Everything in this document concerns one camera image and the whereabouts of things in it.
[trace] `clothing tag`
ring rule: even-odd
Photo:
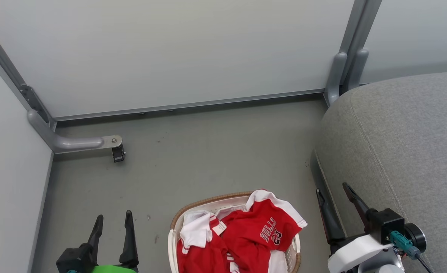
[[[227,226],[224,224],[224,222],[220,222],[219,225],[216,225],[215,227],[213,227],[213,231],[215,231],[215,233],[220,236],[222,234],[222,232],[224,232],[224,230],[227,228]]]

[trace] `white partition wall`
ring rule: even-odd
[[[58,120],[299,92],[324,88],[353,2],[0,0],[0,44]]]
[[[447,71],[447,0],[383,0],[361,83]]]
[[[0,76],[0,272],[30,272],[51,155]]]

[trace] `white basket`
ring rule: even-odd
[[[194,210],[205,209],[216,213],[219,209],[225,209],[231,206],[238,206],[245,204],[251,195],[250,192],[240,192],[235,194],[227,194],[221,195],[213,198],[209,198],[206,200],[202,200],[199,202],[195,202],[193,204],[189,204],[181,209],[173,218],[173,222],[171,224],[171,230],[168,234],[168,258],[170,259],[170,267],[172,273],[178,273],[178,261],[176,259],[176,246],[178,244],[178,240],[180,240],[180,230],[183,226],[183,218],[185,214]],[[293,238],[291,245],[288,250],[286,250],[286,263],[288,264],[288,273],[296,273],[298,272],[298,268],[301,263],[301,254],[300,254],[301,245],[299,242],[299,236]]]

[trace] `basket rim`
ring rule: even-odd
[[[197,206],[201,206],[203,204],[208,204],[211,202],[219,201],[219,200],[230,199],[230,198],[234,198],[234,197],[250,196],[252,193],[253,193],[253,191],[241,191],[241,192],[236,192],[236,193],[223,194],[223,195],[218,195],[215,197],[207,198],[204,200],[200,200],[200,201],[188,204],[188,205],[184,206],[182,209],[180,209],[176,213],[175,217],[173,217],[173,220],[171,221],[171,225],[170,225],[170,230],[175,232],[176,222],[189,209],[192,209]],[[291,273],[298,273],[300,265],[301,265],[301,253],[296,253],[296,262],[294,264],[294,268],[291,271]]]

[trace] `gray ottoman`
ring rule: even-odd
[[[348,236],[364,227],[343,182],[370,207],[390,207],[418,225],[426,263],[447,273],[447,73],[345,93],[326,112],[315,152]],[[417,261],[405,266],[425,272]]]

